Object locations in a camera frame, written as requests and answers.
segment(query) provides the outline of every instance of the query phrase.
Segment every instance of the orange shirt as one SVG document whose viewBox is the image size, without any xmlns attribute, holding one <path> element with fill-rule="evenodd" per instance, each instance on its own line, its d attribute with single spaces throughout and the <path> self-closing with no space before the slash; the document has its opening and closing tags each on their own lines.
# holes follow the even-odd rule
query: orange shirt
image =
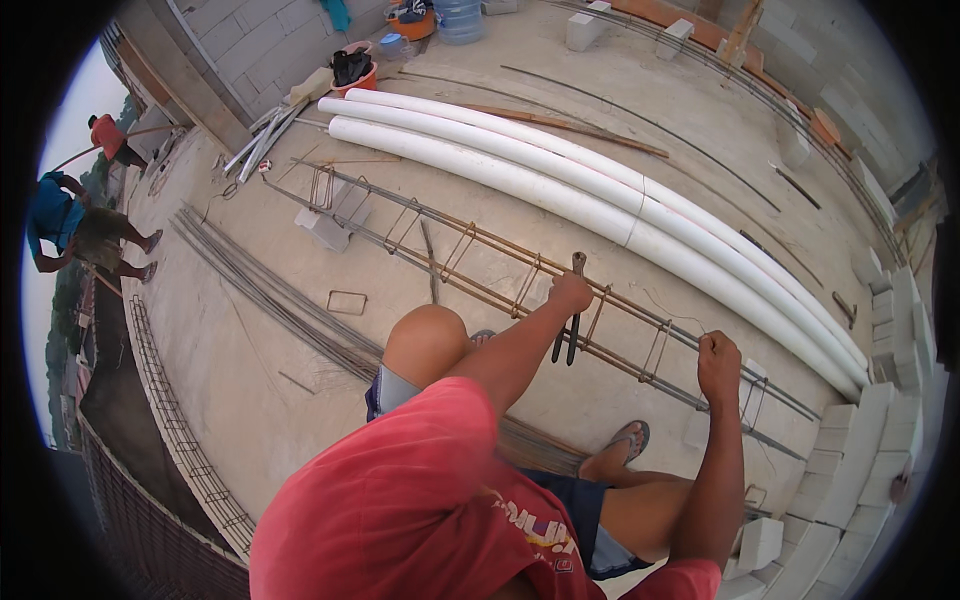
<svg viewBox="0 0 960 600">
<path fill-rule="evenodd" d="M 117 129 L 117 126 L 113 123 L 113 117 L 110 115 L 105 114 L 93 122 L 90 141 L 93 142 L 94 146 L 97 144 L 104 145 L 104 156 L 107 157 L 107 160 L 111 160 L 117 154 L 125 139 L 123 132 Z"/>
</svg>

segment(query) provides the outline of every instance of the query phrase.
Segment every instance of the hand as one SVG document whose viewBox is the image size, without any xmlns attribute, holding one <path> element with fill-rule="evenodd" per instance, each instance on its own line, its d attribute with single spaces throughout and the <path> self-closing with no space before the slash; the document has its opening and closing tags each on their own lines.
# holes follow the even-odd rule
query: hand
<svg viewBox="0 0 960 600">
<path fill-rule="evenodd" d="M 700 337 L 697 380 L 711 413 L 732 410 L 738 414 L 740 358 L 740 350 L 723 331 L 711 331 Z"/>
<path fill-rule="evenodd" d="M 66 243 L 66 248 L 63 249 L 63 254 L 60 255 L 60 258 L 63 258 L 67 261 L 73 259 L 73 249 L 77 246 L 77 236 L 74 235 L 70 238 L 70 241 Z"/>
<path fill-rule="evenodd" d="M 568 315 L 582 313 L 593 302 L 593 291 L 587 282 L 572 271 L 553 277 L 553 287 L 550 288 L 550 301 L 564 308 Z"/>
</svg>

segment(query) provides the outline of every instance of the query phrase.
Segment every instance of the sandal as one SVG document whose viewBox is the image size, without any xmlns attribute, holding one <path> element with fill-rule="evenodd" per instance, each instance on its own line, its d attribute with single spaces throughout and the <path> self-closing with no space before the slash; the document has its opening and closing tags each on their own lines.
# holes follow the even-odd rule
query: sandal
<svg viewBox="0 0 960 600">
<path fill-rule="evenodd" d="M 492 329 L 480 329 L 479 331 L 477 331 L 476 333 L 474 333 L 473 335 L 470 336 L 470 341 L 471 341 L 471 342 L 476 342 L 479 338 L 481 338 L 481 337 L 483 337 L 483 336 L 485 336 L 485 335 L 486 335 L 488 338 L 491 338 L 491 337 L 493 337 L 494 335 L 496 335 L 496 331 L 493 331 Z"/>
<path fill-rule="evenodd" d="M 156 245 L 160 243 L 160 238 L 163 237 L 163 229 L 157 229 L 154 231 L 154 234 L 150 236 L 150 246 L 147 247 L 147 254 L 154 251 Z"/>
<path fill-rule="evenodd" d="M 147 285 L 148 283 L 150 283 L 150 280 L 154 278 L 154 275 L 156 275 L 156 261 L 147 265 L 147 274 L 144 275 L 143 278 L 140 279 L 140 281 L 144 285 Z"/>
<path fill-rule="evenodd" d="M 636 440 L 636 433 L 627 433 L 627 429 L 634 423 L 640 423 L 640 431 L 637 433 L 640 433 L 643 435 L 643 442 L 638 442 Z M 611 438 L 610 443 L 605 445 L 603 450 L 600 450 L 600 452 L 603 452 L 610 446 L 617 444 L 619 442 L 623 442 L 624 440 L 630 441 L 630 450 L 627 451 L 627 458 L 624 459 L 623 461 L 623 466 L 626 467 L 627 463 L 629 463 L 630 461 L 634 460 L 634 458 L 639 456 L 640 453 L 642 453 L 643 450 L 647 447 L 647 444 L 650 443 L 650 425 L 647 424 L 647 421 L 645 420 L 630 421 L 626 425 L 620 427 L 620 430 L 617 431 L 615 434 L 613 434 L 613 437 Z M 580 467 L 582 465 L 583 463 L 581 463 L 580 465 L 577 465 L 577 469 L 576 471 L 574 471 L 574 476 L 577 479 L 580 479 Z"/>
</svg>

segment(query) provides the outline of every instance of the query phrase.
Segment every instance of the construction worker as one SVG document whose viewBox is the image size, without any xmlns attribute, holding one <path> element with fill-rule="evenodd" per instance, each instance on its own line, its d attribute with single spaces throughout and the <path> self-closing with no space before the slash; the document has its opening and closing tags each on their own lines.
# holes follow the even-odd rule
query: construction worker
<svg viewBox="0 0 960 600">
<path fill-rule="evenodd" d="M 626 468 L 650 437 L 643 421 L 578 477 L 494 454 L 498 420 L 592 299 L 578 276 L 556 276 L 544 305 L 476 343 L 444 307 L 404 316 L 370 422 L 294 473 L 257 524 L 251 597 L 600 599 L 591 580 L 669 556 L 624 597 L 713 598 L 744 498 L 740 352 L 723 333 L 700 339 L 710 431 L 695 481 Z"/>
<path fill-rule="evenodd" d="M 139 167 L 140 175 L 143 176 L 143 172 L 147 170 L 147 161 L 127 144 L 127 137 L 117 129 L 113 117 L 105 114 L 97 118 L 97 115 L 92 114 L 86 124 L 90 127 L 90 141 L 94 146 L 103 144 L 104 156 L 107 160 L 116 160 L 128 167 L 131 165 Z"/>
<path fill-rule="evenodd" d="M 73 192 L 70 196 L 62 188 Z M 121 277 L 135 277 L 149 283 L 156 273 L 156 262 L 136 269 L 121 258 L 120 239 L 134 242 L 150 254 L 160 242 L 163 229 L 150 237 L 140 235 L 127 215 L 90 205 L 90 195 L 80 182 L 62 171 L 45 173 L 36 184 L 36 192 L 27 208 L 27 244 L 36 269 L 53 273 L 67 266 L 74 256 L 99 265 Z M 40 239 L 57 246 L 59 258 L 40 249 Z"/>
</svg>

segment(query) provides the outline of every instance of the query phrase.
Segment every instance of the foot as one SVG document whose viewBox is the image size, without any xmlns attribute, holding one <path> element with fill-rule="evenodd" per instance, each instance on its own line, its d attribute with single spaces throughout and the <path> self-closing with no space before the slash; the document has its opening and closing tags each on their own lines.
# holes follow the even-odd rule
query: foot
<svg viewBox="0 0 960 600">
<path fill-rule="evenodd" d="M 631 444 L 628 436 L 636 437 L 636 446 Z M 646 446 L 643 435 L 643 426 L 640 421 L 634 421 L 618 431 L 614 438 L 621 438 L 608 445 L 598 454 L 586 459 L 578 470 L 581 479 L 589 481 L 604 481 L 613 479 L 616 473 L 622 472 L 627 463 L 636 458 Z"/>
<path fill-rule="evenodd" d="M 493 337 L 494 335 L 496 335 L 496 333 L 494 331 L 491 331 L 490 329 L 481 329 L 470 336 L 470 341 L 473 342 L 475 346 L 480 348 L 481 346 L 486 344 L 490 340 L 490 338 Z"/>
</svg>

